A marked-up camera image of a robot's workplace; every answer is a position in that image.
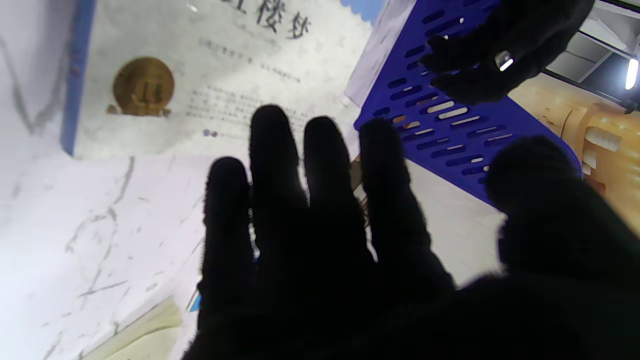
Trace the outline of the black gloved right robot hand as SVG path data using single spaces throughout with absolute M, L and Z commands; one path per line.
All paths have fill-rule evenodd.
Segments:
M 397 130 L 368 121 L 359 144 L 376 258 L 334 121 L 305 127 L 306 195 L 285 112 L 254 112 L 253 180 L 233 157 L 210 167 L 183 359 L 639 358 L 639 239 L 555 143 L 521 137 L 490 164 L 503 271 L 460 289 L 432 251 Z

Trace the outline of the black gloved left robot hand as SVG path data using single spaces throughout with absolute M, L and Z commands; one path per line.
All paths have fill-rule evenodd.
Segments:
M 469 33 L 430 37 L 420 63 L 454 101 L 498 102 L 565 51 L 593 7 L 592 0 L 502 0 Z

